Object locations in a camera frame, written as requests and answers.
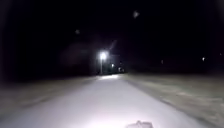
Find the grass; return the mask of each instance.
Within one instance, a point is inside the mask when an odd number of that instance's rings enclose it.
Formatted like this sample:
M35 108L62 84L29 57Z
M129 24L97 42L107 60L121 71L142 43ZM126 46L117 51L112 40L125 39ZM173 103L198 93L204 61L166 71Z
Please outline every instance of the grass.
M205 76L129 75L163 101L224 128L224 79Z

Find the night sky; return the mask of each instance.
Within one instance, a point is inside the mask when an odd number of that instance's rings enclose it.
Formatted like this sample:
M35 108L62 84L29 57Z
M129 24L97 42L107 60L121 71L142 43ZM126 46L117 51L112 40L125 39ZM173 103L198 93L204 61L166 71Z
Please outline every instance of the night sky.
M110 49L130 71L221 71L224 38L216 2L11 1L2 29L5 76L94 74L101 49Z

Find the lamp post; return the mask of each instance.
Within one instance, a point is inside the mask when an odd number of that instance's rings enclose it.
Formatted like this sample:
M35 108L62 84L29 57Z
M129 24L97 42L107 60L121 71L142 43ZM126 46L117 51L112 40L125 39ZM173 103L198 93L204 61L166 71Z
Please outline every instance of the lamp post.
M99 59L100 59L100 74L103 74L103 61L105 61L108 58L108 52L107 51L102 51L99 54Z

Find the illuminated road surface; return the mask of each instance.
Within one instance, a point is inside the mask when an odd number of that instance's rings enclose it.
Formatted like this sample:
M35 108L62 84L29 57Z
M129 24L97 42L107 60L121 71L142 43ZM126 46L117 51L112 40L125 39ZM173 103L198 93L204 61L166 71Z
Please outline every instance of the illuminated road surface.
M116 76L24 109L0 122L0 128L123 128L137 120L154 128L205 128Z

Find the distant light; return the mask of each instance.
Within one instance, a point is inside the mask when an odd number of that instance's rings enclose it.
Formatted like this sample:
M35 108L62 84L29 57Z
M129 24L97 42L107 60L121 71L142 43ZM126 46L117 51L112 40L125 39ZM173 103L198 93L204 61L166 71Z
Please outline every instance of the distant light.
M99 56L100 56L100 60L106 60L107 57L108 57L108 52L103 51L103 52L100 53Z
M76 33L77 35L79 35L79 34L80 34L80 30L76 29L76 30L75 30L75 33Z
M118 75L110 75L110 76L102 76L100 77L101 80L105 79L117 79L119 76Z
M135 19L136 19L139 15L140 15L140 13L139 13L139 12L134 11L134 13L133 13L133 17L134 17Z
M205 61L205 57L202 57L202 61Z

